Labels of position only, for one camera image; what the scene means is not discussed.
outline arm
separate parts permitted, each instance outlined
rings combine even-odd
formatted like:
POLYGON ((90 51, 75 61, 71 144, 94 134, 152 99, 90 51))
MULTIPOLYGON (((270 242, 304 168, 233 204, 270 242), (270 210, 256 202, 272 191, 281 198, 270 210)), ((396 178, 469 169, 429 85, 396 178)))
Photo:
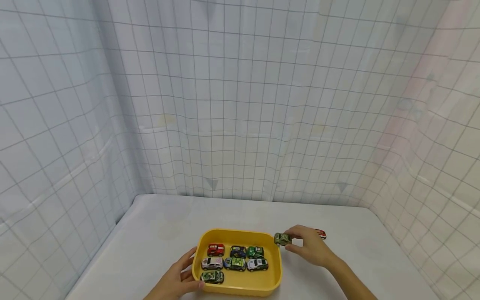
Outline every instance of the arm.
POLYGON ((144 300, 177 300, 186 293, 202 289, 205 283, 195 281, 192 270, 185 270, 193 263, 191 256, 196 249, 192 248, 174 263, 144 300))
POLYGON ((298 254, 307 262, 324 267, 335 278, 348 300, 376 300, 377 298, 358 279, 350 267, 333 253, 325 242, 318 237, 317 232, 309 227, 296 225, 285 231, 295 239, 302 239, 303 246, 293 244, 285 249, 298 254))

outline table surface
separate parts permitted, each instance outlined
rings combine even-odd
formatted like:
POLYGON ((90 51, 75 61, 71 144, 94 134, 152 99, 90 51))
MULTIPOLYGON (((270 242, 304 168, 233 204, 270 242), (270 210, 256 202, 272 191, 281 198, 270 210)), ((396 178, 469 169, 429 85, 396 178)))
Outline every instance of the table surface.
MULTIPOLYGON (((273 235, 295 224, 325 230, 328 246, 378 299, 438 300, 368 209, 156 194, 135 198, 67 300, 141 300, 209 229, 273 235)), ((281 255, 282 282, 268 299, 345 299, 328 271, 283 247, 281 255)), ((253 298, 197 292, 182 299, 253 298)))

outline white backdrop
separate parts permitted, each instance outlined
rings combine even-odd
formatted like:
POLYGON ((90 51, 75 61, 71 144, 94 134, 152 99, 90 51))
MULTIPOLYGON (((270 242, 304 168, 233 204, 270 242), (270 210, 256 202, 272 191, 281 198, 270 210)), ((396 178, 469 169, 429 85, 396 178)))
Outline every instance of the white backdrop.
POLYGON ((473 299, 478 4, 3 1, 6 299, 64 298, 140 193, 368 207, 473 299))

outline die-cast car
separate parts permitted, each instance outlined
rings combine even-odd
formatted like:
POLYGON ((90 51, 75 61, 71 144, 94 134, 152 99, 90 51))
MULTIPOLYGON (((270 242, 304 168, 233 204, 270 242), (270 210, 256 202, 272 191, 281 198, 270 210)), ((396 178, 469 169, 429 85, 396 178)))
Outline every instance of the die-cast car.
POLYGON ((247 257, 247 248, 245 248, 243 246, 232 246, 230 248, 230 257, 246 258, 247 257))
POLYGON ((223 268, 223 258, 221 257, 209 257, 202 260, 202 269, 212 270, 217 269, 221 270, 223 268))
POLYGON ((227 270, 238 270, 240 272, 245 271, 246 263, 243 258, 229 257, 225 259, 225 268, 227 270))
POLYGON ((206 271, 200 276, 200 280, 205 283, 221 284, 224 279, 222 271, 206 271))
POLYGON ((258 246, 250 246, 248 247, 247 250, 247 256, 248 258, 264 258, 265 252, 263 247, 258 247, 258 246))
POLYGON ((274 243, 277 246, 285 246, 292 243, 292 238, 288 234, 277 232, 274 236, 274 243))
POLYGON ((268 262, 265 259, 250 259, 247 262, 247 269, 250 272, 256 271, 256 270, 268 270, 268 262))
POLYGON ((327 234, 325 233, 325 231, 320 230, 320 229, 315 229, 315 231, 318 233, 318 236, 321 239, 325 240, 327 238, 327 234))
POLYGON ((223 244, 210 244, 208 245, 207 255, 212 256, 219 256, 222 257, 225 253, 225 246, 223 244))

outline plastic tray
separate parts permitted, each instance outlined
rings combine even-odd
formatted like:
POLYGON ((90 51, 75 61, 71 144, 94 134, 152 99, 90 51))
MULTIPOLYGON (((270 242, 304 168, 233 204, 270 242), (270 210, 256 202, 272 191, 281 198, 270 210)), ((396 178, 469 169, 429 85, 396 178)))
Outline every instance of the plastic tray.
POLYGON ((265 259, 268 261, 267 271, 244 272, 222 269, 225 280, 222 284, 205 284, 204 291, 242 296, 266 297, 270 295, 282 280, 282 258, 280 248, 273 243, 273 237, 267 233, 212 229, 204 233, 197 246, 197 252, 192 264, 192 273, 195 280, 202 274, 202 259, 207 256, 207 247, 211 243, 224 244, 223 258, 230 257, 230 247, 260 246, 264 248, 265 259))

